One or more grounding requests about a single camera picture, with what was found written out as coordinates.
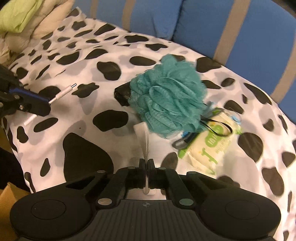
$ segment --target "white cable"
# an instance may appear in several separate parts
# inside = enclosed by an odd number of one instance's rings
[[[63,89],[61,92],[59,92],[58,94],[56,94],[56,96],[51,99],[48,103],[51,104],[52,102],[62,98],[63,96],[65,96],[66,94],[68,94],[69,92],[72,91],[72,89],[76,86],[77,84],[73,84],[73,85],[69,85],[68,87],[66,87],[65,89]],[[24,126],[27,126],[28,124],[30,124],[35,118],[37,117],[36,114],[31,115],[27,120],[24,121]]]

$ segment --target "ridged black surface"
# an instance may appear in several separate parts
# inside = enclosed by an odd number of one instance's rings
[[[100,210],[88,227],[64,241],[229,241],[208,230],[192,210],[170,200],[122,200]],[[264,241],[273,241],[269,237]]]

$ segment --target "blue padded panel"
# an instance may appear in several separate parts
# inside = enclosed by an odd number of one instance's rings
[[[271,94],[293,47],[296,19],[271,0],[252,0],[226,67]]]
[[[171,39],[182,0],[137,0],[131,14],[131,31]]]
[[[126,0],[99,0],[96,17],[122,27]],[[176,27],[182,0],[136,0],[130,31],[171,39]]]
[[[79,7],[87,17],[90,17],[91,0],[75,0],[73,8],[75,7]]]
[[[214,56],[234,0],[184,0],[173,40]]]
[[[296,79],[290,87],[288,93],[285,95],[281,103],[279,104],[280,109],[290,118],[291,121],[296,124]]]
[[[122,11],[125,0],[98,0],[96,17],[107,23],[112,23],[122,28]]]

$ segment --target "screw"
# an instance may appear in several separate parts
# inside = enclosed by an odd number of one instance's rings
[[[102,206],[108,206],[112,203],[112,200],[110,198],[101,198],[98,200],[98,204]]]
[[[192,205],[194,202],[193,200],[189,199],[189,198],[183,198],[179,201],[179,203],[183,206],[190,206]]]

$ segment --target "cow print fabric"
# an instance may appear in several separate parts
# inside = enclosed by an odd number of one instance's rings
[[[97,170],[113,173],[138,165],[143,152],[133,126],[140,120],[114,98],[115,89],[159,64],[166,54],[195,64],[207,87],[205,102],[241,115],[242,134],[230,145],[215,178],[274,201],[282,215],[274,238],[295,240],[296,126],[277,104],[251,82],[199,53],[86,19],[80,9],[11,64],[24,85],[49,98],[77,83],[72,94],[52,104],[46,117],[24,126],[30,114],[17,111],[3,120],[31,191]],[[170,167],[179,174],[196,170],[178,159],[169,140],[154,134],[149,136],[149,158],[156,167]]]

